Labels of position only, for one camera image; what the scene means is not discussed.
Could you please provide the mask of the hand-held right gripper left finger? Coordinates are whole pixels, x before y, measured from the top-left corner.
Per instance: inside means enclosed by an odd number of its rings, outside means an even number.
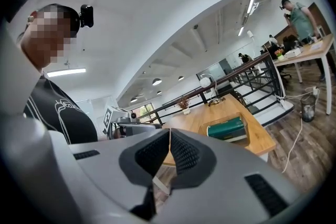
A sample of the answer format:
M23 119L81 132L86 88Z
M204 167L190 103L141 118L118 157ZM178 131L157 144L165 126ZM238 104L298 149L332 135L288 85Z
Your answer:
M86 176L108 198L143 220L156 215L153 178L169 152L170 132L70 146Z

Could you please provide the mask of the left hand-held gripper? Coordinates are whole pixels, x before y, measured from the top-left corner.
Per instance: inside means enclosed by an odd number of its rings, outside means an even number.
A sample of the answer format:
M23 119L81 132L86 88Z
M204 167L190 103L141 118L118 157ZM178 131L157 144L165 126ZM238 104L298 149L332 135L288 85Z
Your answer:
M115 131L121 124L125 130L125 136L133 136L144 132L161 129L162 125L156 123L136 123L136 114L123 108L107 106L103 118L104 130L103 133L107 139L113 139L113 131Z

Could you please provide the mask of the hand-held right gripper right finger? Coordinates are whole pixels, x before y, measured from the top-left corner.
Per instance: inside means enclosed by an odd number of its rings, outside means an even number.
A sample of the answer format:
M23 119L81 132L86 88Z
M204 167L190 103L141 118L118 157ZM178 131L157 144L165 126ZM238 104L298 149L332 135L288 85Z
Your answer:
M177 176L153 223L289 223L299 192L241 146L171 129Z

